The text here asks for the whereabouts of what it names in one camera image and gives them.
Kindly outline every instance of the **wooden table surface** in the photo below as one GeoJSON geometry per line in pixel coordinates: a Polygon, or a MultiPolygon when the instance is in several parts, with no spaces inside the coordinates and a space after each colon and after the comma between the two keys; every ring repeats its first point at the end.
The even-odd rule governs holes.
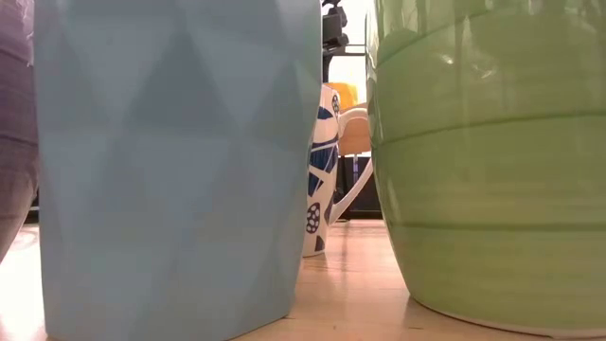
{"type": "MultiPolygon", "coordinates": [[[[0,265],[0,340],[52,340],[44,330],[36,226],[22,229],[0,265]]],[[[383,222],[353,221],[331,229],[326,255],[303,260],[291,313],[237,340],[548,339],[474,326],[419,306],[409,298],[383,222]]]]}

